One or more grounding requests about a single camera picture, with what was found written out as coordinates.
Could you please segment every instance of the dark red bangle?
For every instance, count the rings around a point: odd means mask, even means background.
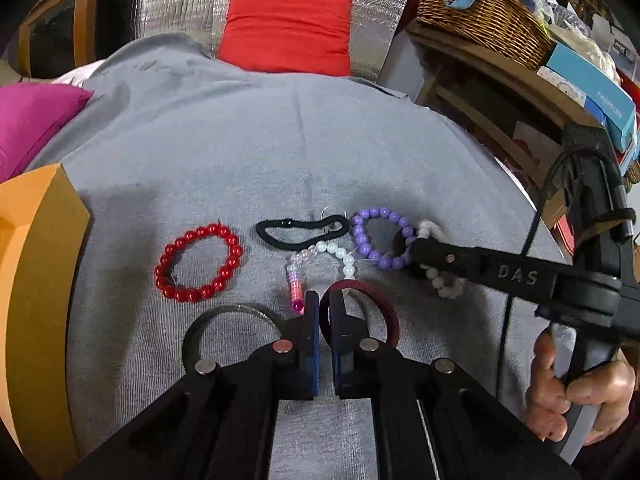
[[[223,266],[218,269],[211,283],[207,283],[200,288],[184,288],[177,286],[171,277],[171,269],[174,263],[174,256],[184,250],[189,244],[202,238],[217,236],[226,242],[228,257]],[[226,281],[233,276],[234,270],[240,266],[240,256],[244,253],[239,243],[238,236],[233,234],[231,230],[220,223],[209,224],[207,227],[198,227],[195,231],[187,231],[175,242],[168,244],[164,248],[164,254],[160,256],[160,264],[154,269],[156,275],[156,287],[162,291],[162,295],[169,300],[176,300],[180,303],[191,301],[197,303],[200,300],[208,300],[215,293],[221,292],[226,288]]]
[[[320,300],[320,331],[326,343],[331,346],[331,325],[329,324],[329,293],[334,290],[344,290],[345,288],[353,288],[359,290],[365,296],[368,296],[382,314],[386,323],[386,342],[393,348],[398,346],[400,339],[400,323],[398,314],[391,306],[382,291],[369,283],[360,280],[340,280],[331,285],[325,292],[322,300]]]

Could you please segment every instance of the pink cushion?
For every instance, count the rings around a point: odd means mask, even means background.
[[[0,182],[22,173],[93,94],[69,85],[0,87]]]

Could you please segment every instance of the silver rivet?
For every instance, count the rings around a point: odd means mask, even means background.
[[[456,364],[451,359],[438,359],[436,361],[436,370],[442,374],[450,374],[456,369]]]
[[[293,350],[293,343],[288,339],[278,339],[271,348],[278,354],[288,354]]]
[[[379,347],[380,343],[370,337],[366,337],[360,341],[360,348],[365,352],[375,352]]]
[[[200,359],[200,361],[196,363],[196,371],[200,375],[211,375],[213,370],[216,369],[216,366],[218,366],[218,363],[213,359]]]

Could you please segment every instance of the red pillow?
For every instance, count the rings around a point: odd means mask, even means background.
[[[351,75],[352,0],[230,0],[218,57],[254,72]]]

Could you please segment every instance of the gray fabric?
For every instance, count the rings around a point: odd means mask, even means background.
[[[203,56],[185,35],[160,34],[114,54],[85,88],[95,90],[87,108],[31,165],[62,161],[92,213],[67,354],[69,405],[83,455],[181,377],[182,337],[204,310],[243,302],[292,315],[284,273],[289,253],[257,237],[258,221],[388,205],[414,221],[433,219],[454,243],[517,252],[533,215],[462,129],[370,84],[247,73]],[[164,245],[218,219],[246,248],[229,289],[196,305],[164,299],[152,277]],[[388,222],[371,222],[370,231],[379,248],[389,247]],[[347,237],[340,243],[353,247]],[[218,240],[191,246],[176,267],[178,278],[187,285],[210,280],[223,253]],[[533,253],[561,259],[544,228]],[[339,276],[327,255],[307,267],[308,287],[321,294]],[[402,354],[422,362],[450,356],[493,391],[502,294],[468,284],[458,300],[441,300],[426,282],[366,263],[356,264],[356,276],[382,286],[395,305]],[[348,303],[373,336],[384,338],[375,309],[356,294]],[[516,413],[545,325],[533,310],[516,302],[508,343],[506,397]],[[275,337],[253,317],[226,314],[207,330],[202,351],[229,364]],[[319,398],[281,405],[272,478],[376,478],[370,404],[336,399],[330,375],[322,343]]]

